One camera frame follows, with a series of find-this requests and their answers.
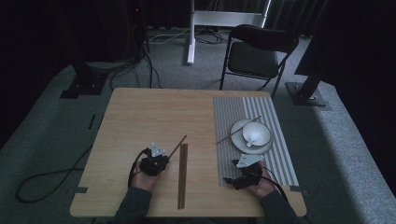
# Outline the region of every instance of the wooden table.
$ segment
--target wooden table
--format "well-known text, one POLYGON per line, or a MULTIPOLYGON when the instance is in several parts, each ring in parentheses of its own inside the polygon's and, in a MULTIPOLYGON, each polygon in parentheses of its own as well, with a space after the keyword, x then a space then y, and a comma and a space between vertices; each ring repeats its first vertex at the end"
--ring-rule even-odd
MULTIPOLYGON (((113 217, 138 153, 155 142, 169 155, 186 134, 185 209, 177 210, 177 152, 156 185, 148 217, 263 216, 259 200, 250 192, 219 186, 213 97, 221 96, 270 97, 262 91, 115 89, 78 185, 87 191, 76 193, 71 215, 113 217)), ((283 189, 297 215, 305 215, 301 192, 283 189)))

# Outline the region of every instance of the black folding chair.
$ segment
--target black folding chair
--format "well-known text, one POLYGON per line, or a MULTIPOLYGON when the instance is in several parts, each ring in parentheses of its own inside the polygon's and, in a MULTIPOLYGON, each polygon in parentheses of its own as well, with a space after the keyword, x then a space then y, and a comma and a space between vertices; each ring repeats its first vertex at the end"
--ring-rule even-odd
POLYGON ((234 27, 228 37, 219 89, 222 90, 226 74, 264 79, 266 81, 262 89, 272 78, 277 77, 272 92, 274 98, 286 60, 298 43, 298 36, 286 31, 263 29, 247 24, 234 27), (277 56, 279 52, 284 55, 280 63, 277 56))

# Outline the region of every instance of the black cable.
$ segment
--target black cable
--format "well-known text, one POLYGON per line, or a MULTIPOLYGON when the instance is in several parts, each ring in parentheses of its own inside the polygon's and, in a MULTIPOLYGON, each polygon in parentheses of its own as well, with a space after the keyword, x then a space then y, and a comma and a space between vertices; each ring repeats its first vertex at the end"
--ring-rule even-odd
POLYGON ((142 151, 139 153, 139 155, 137 155, 136 159, 134 160, 134 163, 132 164, 131 171, 129 172, 129 176, 128 176, 128 188, 131 187, 132 178, 134 178, 134 176, 137 175, 137 174, 139 173, 139 172, 134 173, 134 169, 136 168, 136 164, 137 164, 137 162, 139 161, 140 156, 142 156, 142 154, 145 153, 146 150, 147 150, 147 149, 142 150, 142 151))
POLYGON ((160 87, 160 89, 162 89, 163 86, 161 86, 160 74, 158 74, 157 69, 155 69, 154 67, 152 67, 152 69, 154 70, 154 72, 155 72, 155 74, 156 74, 156 76, 157 76, 157 83, 158 83, 158 86, 160 87))
POLYGON ((92 65, 89 65, 89 67, 92 71, 113 73, 113 72, 121 71, 122 69, 128 68, 131 65, 137 64, 139 62, 139 58, 133 59, 132 61, 131 61, 131 59, 121 60, 121 62, 123 62, 123 64, 116 65, 116 66, 110 67, 110 68, 100 68, 100 67, 95 67, 92 65))
POLYGON ((54 172, 49 172, 49 173, 43 173, 43 174, 38 174, 38 175, 32 175, 27 177, 26 179, 24 179, 17 187, 17 190, 15 191, 15 197, 17 198, 17 200, 21 203, 37 203, 40 202, 46 198, 48 198, 53 192, 55 192, 66 180, 67 177, 70 176, 70 174, 73 171, 83 171, 84 169, 82 168, 76 168, 76 166, 78 165, 78 163, 82 160, 82 158, 85 156, 85 154, 87 154, 90 150, 92 149, 92 146, 88 147, 84 153, 78 158, 78 160, 74 163, 74 165, 72 166, 72 168, 70 169, 64 169, 64 170, 60 170, 60 171, 54 171, 54 172), (28 199, 23 199, 21 196, 21 190, 23 188, 23 186, 30 180, 36 178, 36 177, 40 177, 40 176, 44 176, 44 175, 55 175, 55 174, 59 174, 59 173, 63 173, 63 172, 68 172, 64 178, 58 183, 58 185, 52 189, 49 193, 47 193, 46 195, 44 195, 43 197, 37 198, 37 199, 33 199, 33 200, 28 200, 28 199))
POLYGON ((114 91, 114 86, 113 86, 113 80, 114 80, 114 78, 116 78, 116 77, 123 77, 123 76, 125 76, 125 75, 128 75, 129 73, 130 73, 131 71, 130 70, 128 70, 128 71, 126 71, 126 72, 124 72, 124 73, 122 73, 122 74, 115 74, 112 78, 111 78, 111 80, 110 80, 110 88, 111 88, 111 91, 114 91))
POLYGON ((149 54, 146 52, 146 50, 144 48, 143 48, 143 51, 145 51, 145 53, 146 53, 146 56, 147 56, 147 59, 148 59, 148 64, 150 66, 150 69, 149 69, 149 87, 151 88, 152 87, 152 70, 153 70, 152 61, 151 61, 151 59, 149 57, 149 54))
POLYGON ((257 175, 257 174, 254 174, 254 173, 248 173, 248 174, 249 174, 249 175, 259 176, 259 177, 261 177, 262 179, 264 179, 264 180, 266 180, 266 181, 269 181, 269 182, 273 183, 273 184, 276 186, 276 188, 279 190, 279 192, 280 192, 280 194, 282 195, 282 197, 286 200, 287 203, 289 203, 288 197, 286 196, 285 191, 282 189, 282 187, 281 187, 281 186, 279 185, 279 183, 277 182, 276 177, 275 177, 275 180, 276 180, 276 182, 275 182, 274 180, 272 180, 272 179, 270 179, 270 178, 267 178, 267 177, 265 177, 265 176, 262 176, 262 175, 257 175))
MULTIPOLYGON (((173 36, 171 36, 171 35, 169 35, 169 36, 168 35, 159 35, 159 36, 152 36, 151 40, 156 39, 156 38, 170 40, 170 39, 177 39, 177 38, 187 39, 187 38, 190 38, 190 36, 189 35, 177 35, 177 36, 174 36, 174 35, 173 36)), ((200 42, 200 43, 203 43, 203 44, 211 44, 211 45, 227 43, 227 39, 223 38, 222 35, 217 34, 214 31, 208 31, 208 34, 201 34, 201 31, 197 32, 197 33, 195 33, 195 40, 197 42, 200 42), (216 38, 216 40, 215 41, 210 41, 210 40, 205 40, 205 39, 203 39, 201 37, 198 37, 198 36, 208 36, 208 35, 214 36, 216 38)))
POLYGON ((273 181, 272 179, 267 178, 267 177, 265 177, 265 176, 262 176, 262 179, 267 180, 267 181, 273 183, 273 184, 276 186, 276 188, 280 191, 280 194, 282 195, 282 197, 286 200, 287 203, 289 203, 289 200, 288 200, 288 197, 286 197, 285 191, 282 189, 282 187, 281 187, 278 183, 276 183, 276 182, 273 181))
POLYGON ((137 88, 140 88, 139 76, 137 75, 136 69, 134 69, 134 75, 136 76, 136 85, 137 85, 137 88))
POLYGON ((142 172, 144 173, 145 171, 147 171, 147 169, 139 170, 139 171, 137 171, 137 172, 134 172, 134 173, 132 174, 131 180, 132 180, 137 174, 142 173, 142 172))
POLYGON ((126 28, 127 28, 127 39, 126 39, 126 46, 125 46, 125 50, 124 50, 124 52, 123 52, 123 54, 122 54, 122 57, 125 57, 125 54, 126 54, 126 52, 127 52, 127 50, 128 50, 128 48, 129 48, 129 40, 130 40, 130 38, 131 38, 131 32, 130 32, 130 24, 129 24, 129 16, 128 16, 128 12, 127 12, 127 9, 126 9, 126 6, 125 6, 125 3, 124 3, 124 0, 121 0, 121 2, 122 2, 122 7, 123 7, 123 11, 124 11, 124 13, 125 13, 125 18, 126 18, 126 28))
POLYGON ((272 175, 272 177, 274 178, 275 182, 279 184, 279 181, 277 181, 276 176, 274 175, 274 173, 273 173, 270 169, 268 169, 268 168, 265 167, 265 166, 262 166, 262 168, 264 168, 264 169, 267 170, 269 173, 271 173, 271 175, 272 175))

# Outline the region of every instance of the chair seat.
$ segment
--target chair seat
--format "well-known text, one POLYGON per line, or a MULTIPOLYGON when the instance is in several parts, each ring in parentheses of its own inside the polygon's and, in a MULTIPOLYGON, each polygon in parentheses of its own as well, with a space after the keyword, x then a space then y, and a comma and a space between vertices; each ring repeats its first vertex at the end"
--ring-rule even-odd
POLYGON ((230 49, 228 68, 234 73, 274 78, 278 75, 276 52, 255 49, 244 42, 234 42, 230 49))

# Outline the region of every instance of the chair backrest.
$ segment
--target chair backrest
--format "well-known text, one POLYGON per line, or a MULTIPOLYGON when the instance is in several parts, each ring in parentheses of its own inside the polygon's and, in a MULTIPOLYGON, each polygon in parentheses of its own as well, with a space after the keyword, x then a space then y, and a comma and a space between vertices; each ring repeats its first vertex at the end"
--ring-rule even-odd
POLYGON ((292 53, 299 43, 297 35, 287 31, 264 29, 242 24, 234 27, 229 35, 229 43, 237 38, 257 49, 292 53))

